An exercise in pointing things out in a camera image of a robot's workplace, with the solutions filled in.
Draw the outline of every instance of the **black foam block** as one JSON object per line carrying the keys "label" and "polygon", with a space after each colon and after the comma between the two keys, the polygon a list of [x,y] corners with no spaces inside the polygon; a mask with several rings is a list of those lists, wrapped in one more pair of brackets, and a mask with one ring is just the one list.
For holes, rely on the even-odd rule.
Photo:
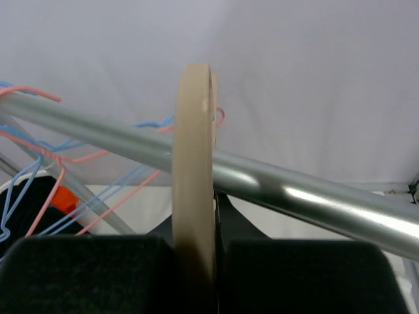
{"label": "black foam block", "polygon": [[1,264],[0,313],[179,310],[175,265],[157,237],[31,237]]}
{"label": "black foam block", "polygon": [[355,241],[233,241],[222,313],[408,314],[375,246]]}

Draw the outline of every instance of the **orange object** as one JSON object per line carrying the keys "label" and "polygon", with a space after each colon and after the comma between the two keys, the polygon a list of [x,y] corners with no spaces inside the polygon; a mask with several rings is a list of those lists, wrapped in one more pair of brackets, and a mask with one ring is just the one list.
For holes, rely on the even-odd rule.
{"label": "orange object", "polygon": [[50,205],[68,215],[77,208],[79,199],[65,186],[59,186]]}

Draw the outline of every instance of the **silver pole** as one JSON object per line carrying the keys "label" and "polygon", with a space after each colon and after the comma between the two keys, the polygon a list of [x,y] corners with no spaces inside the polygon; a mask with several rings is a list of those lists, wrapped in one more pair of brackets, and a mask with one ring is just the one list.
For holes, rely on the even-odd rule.
{"label": "silver pole", "polygon": [[[21,131],[22,133],[30,136],[30,134],[19,124],[15,119],[11,118],[7,114],[2,114],[0,112],[0,124],[7,124],[9,126],[12,126],[13,128]],[[34,153],[32,150],[28,149],[25,145],[21,145],[19,143],[15,143],[20,149],[22,149],[27,155],[32,157],[34,160],[38,158],[36,153]],[[47,167],[45,170],[46,172],[55,179],[58,178],[61,172],[61,167],[57,165],[53,159],[49,157],[45,157],[43,160],[43,166]],[[95,194],[90,191],[82,182],[78,180],[71,172],[70,170],[67,170],[65,173],[65,176],[63,178],[63,185],[68,187],[72,193],[74,193],[80,200],[82,201],[88,201],[90,198],[93,198]],[[100,202],[99,199],[96,199],[92,203],[90,203],[90,206],[95,205],[96,203]],[[108,206],[106,204],[102,203],[97,208],[94,209],[94,212],[97,215],[101,215],[106,210],[108,210]],[[104,221],[108,223],[112,228],[114,228],[117,232],[120,234],[134,234],[135,232],[129,225],[127,225],[116,213],[111,213],[107,215],[104,218]]]}
{"label": "silver pole", "polygon": [[[170,172],[167,137],[42,99],[13,94],[11,115]],[[417,206],[224,152],[213,154],[215,188],[391,253],[419,261]]]}
{"label": "silver pole", "polygon": [[5,173],[14,177],[20,171],[19,167],[14,164],[10,159],[8,159],[5,155],[0,153],[0,170],[3,170]]}

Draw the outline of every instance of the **beige plastic ring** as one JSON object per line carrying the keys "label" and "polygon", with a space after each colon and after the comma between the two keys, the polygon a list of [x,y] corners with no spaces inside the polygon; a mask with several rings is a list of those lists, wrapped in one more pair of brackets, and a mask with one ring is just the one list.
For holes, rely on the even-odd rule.
{"label": "beige plastic ring", "polygon": [[207,304],[213,298],[215,281],[212,149],[217,90],[213,79],[215,75],[206,63],[190,64],[183,71],[175,110],[172,164],[175,251],[194,299]]}

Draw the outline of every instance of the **white backdrop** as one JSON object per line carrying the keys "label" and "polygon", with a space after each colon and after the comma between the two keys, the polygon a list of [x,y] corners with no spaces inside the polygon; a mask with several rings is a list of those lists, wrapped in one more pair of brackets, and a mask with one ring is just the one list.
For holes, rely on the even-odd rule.
{"label": "white backdrop", "polygon": [[[334,181],[408,182],[418,26],[414,0],[2,1],[0,80],[131,124],[172,114],[182,68],[208,62],[227,113],[220,149]],[[107,184],[132,165],[106,157],[78,174]]]}

